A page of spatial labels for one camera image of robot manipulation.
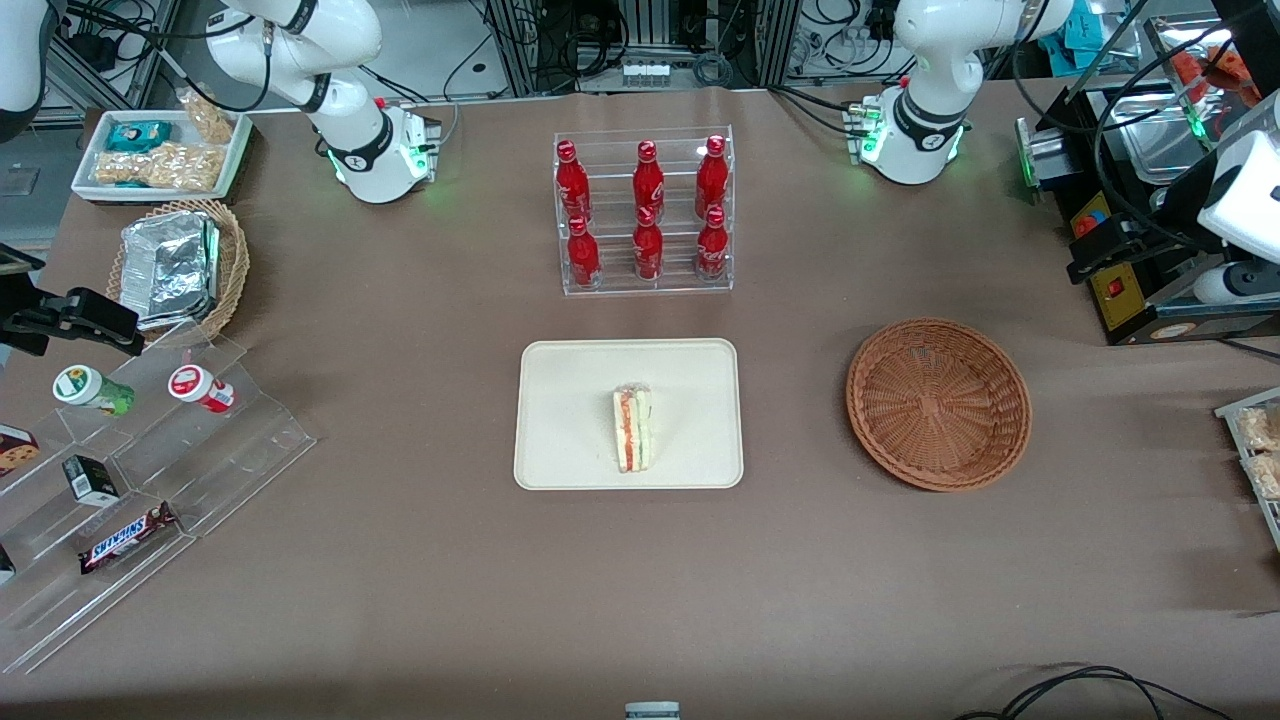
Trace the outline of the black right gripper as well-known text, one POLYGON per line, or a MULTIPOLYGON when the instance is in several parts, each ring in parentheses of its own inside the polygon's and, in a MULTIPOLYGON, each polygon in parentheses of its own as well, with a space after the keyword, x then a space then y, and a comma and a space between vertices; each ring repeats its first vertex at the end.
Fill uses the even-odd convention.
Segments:
POLYGON ((88 340, 132 357, 145 348, 140 315, 99 293, 77 287, 64 296, 33 284, 1 287, 1 342, 22 352, 44 356, 52 337, 88 340))

